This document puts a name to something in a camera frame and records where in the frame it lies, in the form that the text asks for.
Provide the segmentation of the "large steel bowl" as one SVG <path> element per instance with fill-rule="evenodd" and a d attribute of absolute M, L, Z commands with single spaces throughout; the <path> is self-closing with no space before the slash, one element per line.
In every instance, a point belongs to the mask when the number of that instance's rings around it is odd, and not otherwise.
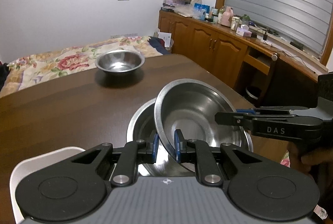
<path fill-rule="evenodd" d="M 126 140 L 148 140 L 157 133 L 154 121 L 155 99 L 151 99 L 142 105 L 132 116 L 127 130 Z M 236 126 L 217 125 L 209 122 L 202 115 L 195 115 L 194 111 L 185 113 L 181 110 L 175 116 L 175 122 L 171 123 L 170 133 L 174 130 L 182 130 L 186 139 L 200 139 L 211 147 L 219 147 L 222 143 L 232 143 L 248 151 L 253 151 L 251 136 Z M 141 164 L 138 172 L 142 176 L 176 177 L 193 176 L 194 165 L 189 163 L 177 163 L 165 150 L 161 142 L 158 146 L 158 154 L 154 164 Z"/>

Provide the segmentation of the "medium steel bowl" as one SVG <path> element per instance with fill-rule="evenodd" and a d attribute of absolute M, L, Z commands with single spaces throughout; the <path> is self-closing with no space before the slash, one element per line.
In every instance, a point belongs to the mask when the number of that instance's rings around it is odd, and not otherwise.
<path fill-rule="evenodd" d="M 190 176 L 194 165 L 175 161 L 174 133 L 185 139 L 199 139 L 211 147 L 232 143 L 253 151 L 251 136 L 238 126 L 215 122 L 218 112 L 234 112 L 230 101 L 214 87 L 198 80 L 182 78 L 164 86 L 154 105 L 154 122 L 159 135 L 157 165 L 163 176 Z"/>

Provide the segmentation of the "small steel bowl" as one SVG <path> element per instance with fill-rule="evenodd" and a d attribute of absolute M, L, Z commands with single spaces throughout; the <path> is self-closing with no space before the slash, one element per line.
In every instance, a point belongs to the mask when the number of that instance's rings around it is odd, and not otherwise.
<path fill-rule="evenodd" d="M 95 60 L 98 69 L 112 75 L 125 75 L 139 69 L 145 63 L 145 57 L 137 51 L 113 50 L 101 54 Z"/>

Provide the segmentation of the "white floral tray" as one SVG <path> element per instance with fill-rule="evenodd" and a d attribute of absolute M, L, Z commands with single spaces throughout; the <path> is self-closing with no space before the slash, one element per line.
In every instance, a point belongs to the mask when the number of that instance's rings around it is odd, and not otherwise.
<path fill-rule="evenodd" d="M 40 169 L 58 163 L 66 158 L 77 155 L 84 151 L 85 150 L 81 147 L 64 147 L 52 152 L 25 159 L 15 166 L 9 181 L 10 198 L 15 223 L 21 223 L 24 220 L 15 198 L 15 191 L 19 182 L 31 173 L 34 173 Z"/>

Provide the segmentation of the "wooden sideboard cabinet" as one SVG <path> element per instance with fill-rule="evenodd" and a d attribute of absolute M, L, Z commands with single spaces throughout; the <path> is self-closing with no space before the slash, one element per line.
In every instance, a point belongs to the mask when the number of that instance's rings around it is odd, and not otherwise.
<path fill-rule="evenodd" d="M 171 34 L 172 53 L 188 57 L 256 107 L 315 107 L 324 92 L 301 58 L 267 42 L 163 10 L 158 29 Z"/>

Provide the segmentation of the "pink kettle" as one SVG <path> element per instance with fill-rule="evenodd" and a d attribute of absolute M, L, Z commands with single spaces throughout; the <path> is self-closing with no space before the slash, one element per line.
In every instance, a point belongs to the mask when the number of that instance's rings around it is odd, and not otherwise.
<path fill-rule="evenodd" d="M 229 7 L 229 6 L 225 7 L 222 11 L 220 24 L 225 27 L 231 27 L 231 21 L 232 21 L 233 16 L 234 16 L 234 12 L 233 12 L 232 7 Z"/>

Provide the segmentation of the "blue picture card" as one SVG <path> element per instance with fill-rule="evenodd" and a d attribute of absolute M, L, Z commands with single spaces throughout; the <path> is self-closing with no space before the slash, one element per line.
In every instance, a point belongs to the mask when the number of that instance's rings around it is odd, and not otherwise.
<path fill-rule="evenodd" d="M 194 9 L 195 9 L 196 12 L 198 12 L 199 19 L 200 20 L 205 20 L 206 15 L 209 14 L 210 6 L 209 5 L 205 5 L 205 4 L 195 3 L 194 4 Z"/>

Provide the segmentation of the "floral bed quilt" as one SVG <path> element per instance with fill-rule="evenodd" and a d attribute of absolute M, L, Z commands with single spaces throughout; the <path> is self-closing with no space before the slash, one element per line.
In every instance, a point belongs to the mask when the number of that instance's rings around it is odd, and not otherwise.
<path fill-rule="evenodd" d="M 10 73 L 1 89 L 1 97 L 46 81 L 93 69 L 99 55 L 113 50 L 138 51 L 146 58 L 169 54 L 162 39 L 152 36 L 122 36 L 90 45 L 32 54 L 8 63 Z"/>

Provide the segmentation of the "dark clothes on bed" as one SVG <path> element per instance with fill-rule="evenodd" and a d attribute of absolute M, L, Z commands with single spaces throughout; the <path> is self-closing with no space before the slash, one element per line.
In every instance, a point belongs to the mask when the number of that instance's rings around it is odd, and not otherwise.
<path fill-rule="evenodd" d="M 0 64 L 0 90 L 3 88 L 5 81 L 10 73 L 10 68 L 7 63 Z"/>

